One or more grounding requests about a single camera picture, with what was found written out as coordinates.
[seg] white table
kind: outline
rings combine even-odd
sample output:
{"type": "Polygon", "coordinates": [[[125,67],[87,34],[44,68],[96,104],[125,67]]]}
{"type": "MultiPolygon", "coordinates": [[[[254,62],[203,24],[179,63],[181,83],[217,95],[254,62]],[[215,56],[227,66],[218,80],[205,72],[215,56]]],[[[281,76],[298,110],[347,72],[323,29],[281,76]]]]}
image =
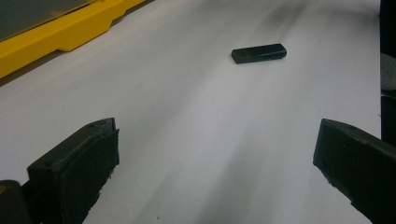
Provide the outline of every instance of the white table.
{"type": "Polygon", "coordinates": [[[380,135],[379,1],[157,0],[0,88],[0,179],[120,128],[84,223],[370,223],[312,164],[320,120],[380,135]],[[283,60],[232,49],[282,43],[283,60]]]}

